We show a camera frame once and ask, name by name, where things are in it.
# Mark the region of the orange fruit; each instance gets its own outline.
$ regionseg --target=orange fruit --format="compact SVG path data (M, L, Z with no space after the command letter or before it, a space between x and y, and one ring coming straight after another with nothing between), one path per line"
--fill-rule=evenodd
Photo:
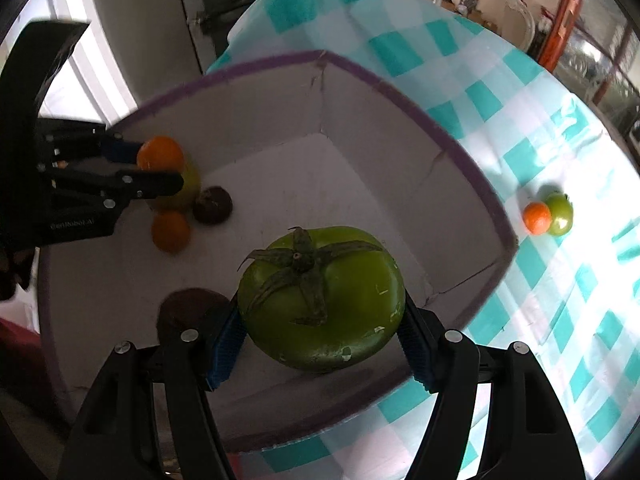
M161 211L151 225L151 237L158 249L178 254L191 240L191 227L187 217L179 211Z
M149 139L138 150L136 164L146 171L184 170L184 153L180 144L171 137L157 136Z
M551 227L551 210L544 202L532 202L524 208L522 220L531 234L544 234Z

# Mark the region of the metal bolt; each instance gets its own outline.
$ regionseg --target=metal bolt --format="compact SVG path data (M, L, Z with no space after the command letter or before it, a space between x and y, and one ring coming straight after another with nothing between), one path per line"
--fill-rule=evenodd
M459 343L460 341L462 341L462 334L457 330L447 330L444 333L444 339L446 339L450 343Z
M529 345L527 345L526 343L523 343L522 341L516 341L513 344L513 349L518 353L518 354L526 354L527 352L529 352Z
M123 341L113 347L113 351L116 352L116 354L126 354L129 350L131 350L131 343L129 341Z
M196 341L200 334L194 328L189 328L180 334L180 339L182 339L185 343L190 343L192 341Z

